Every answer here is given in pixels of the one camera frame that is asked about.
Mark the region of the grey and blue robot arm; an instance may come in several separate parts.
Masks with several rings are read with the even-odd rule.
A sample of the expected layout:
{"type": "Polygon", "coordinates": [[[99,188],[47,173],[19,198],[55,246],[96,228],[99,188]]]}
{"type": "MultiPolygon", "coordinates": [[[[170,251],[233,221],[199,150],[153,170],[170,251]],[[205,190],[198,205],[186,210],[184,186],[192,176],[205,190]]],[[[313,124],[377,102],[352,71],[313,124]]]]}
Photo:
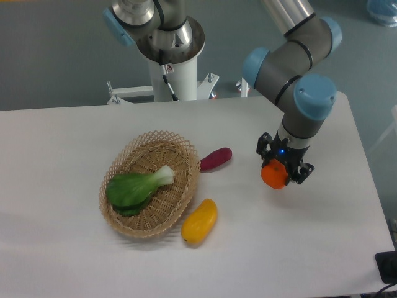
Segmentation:
{"type": "MultiPolygon", "coordinates": [[[[342,33],[308,1],[266,1],[265,6],[286,41],[275,51],[253,50],[243,63],[242,81],[283,112],[277,133],[262,134],[256,148],[262,180],[281,189],[301,184],[313,172],[303,157],[332,110],[337,88],[311,69],[340,45],[342,33]]],[[[156,101],[198,99],[196,59],[205,34],[184,1],[114,1],[103,17],[121,44],[136,45],[147,59],[156,101]]]]}

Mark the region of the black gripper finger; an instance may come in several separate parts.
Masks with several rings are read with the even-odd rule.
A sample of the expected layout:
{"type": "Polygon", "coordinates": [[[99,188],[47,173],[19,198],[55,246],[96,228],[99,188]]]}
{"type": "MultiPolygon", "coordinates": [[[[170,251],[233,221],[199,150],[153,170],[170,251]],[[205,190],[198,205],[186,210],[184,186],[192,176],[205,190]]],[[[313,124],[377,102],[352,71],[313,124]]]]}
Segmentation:
{"type": "Polygon", "coordinates": [[[264,168],[268,165],[269,161],[273,157],[273,152],[270,145],[273,142],[273,138],[269,133],[264,132],[257,141],[256,153],[261,157],[262,164],[261,167],[264,168]]]}
{"type": "Polygon", "coordinates": [[[287,179],[285,185],[288,186],[290,182],[301,184],[314,171],[314,166],[306,163],[303,160],[296,165],[291,162],[285,162],[285,169],[287,171],[287,179]]]}

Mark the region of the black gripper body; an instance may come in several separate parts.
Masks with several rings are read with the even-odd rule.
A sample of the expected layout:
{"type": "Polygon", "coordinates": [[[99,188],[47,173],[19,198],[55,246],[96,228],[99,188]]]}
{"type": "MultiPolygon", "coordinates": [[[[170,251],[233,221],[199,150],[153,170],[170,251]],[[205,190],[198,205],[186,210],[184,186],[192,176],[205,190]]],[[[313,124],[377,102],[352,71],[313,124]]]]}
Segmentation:
{"type": "Polygon", "coordinates": [[[303,161],[308,149],[309,146],[299,149],[292,148],[286,138],[284,140],[275,138],[270,143],[269,165],[275,166],[277,169],[281,169],[280,166],[284,165],[288,174],[310,174],[310,164],[303,161]]]}

